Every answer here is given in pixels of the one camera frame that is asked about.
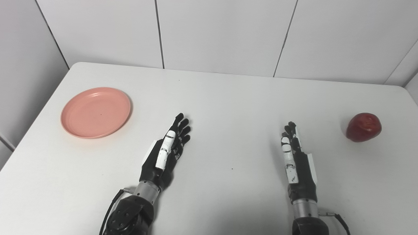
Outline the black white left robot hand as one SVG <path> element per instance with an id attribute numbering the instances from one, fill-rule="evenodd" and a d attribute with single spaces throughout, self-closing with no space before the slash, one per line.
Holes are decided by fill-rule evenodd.
<path id="1" fill-rule="evenodd" d="M 190 141 L 190 131 L 189 119 L 179 113 L 166 135 L 152 147 L 142 165 L 140 181 L 152 182 L 161 191 L 170 186 L 173 170 L 183 154 L 185 144 Z"/>

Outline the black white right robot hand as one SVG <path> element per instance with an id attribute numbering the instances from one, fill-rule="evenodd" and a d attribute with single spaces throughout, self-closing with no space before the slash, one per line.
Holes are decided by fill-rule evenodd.
<path id="1" fill-rule="evenodd" d="M 281 147 L 291 203 L 299 199 L 318 202 L 309 156 L 302 150 L 297 125 L 292 121 L 284 127 Z"/>

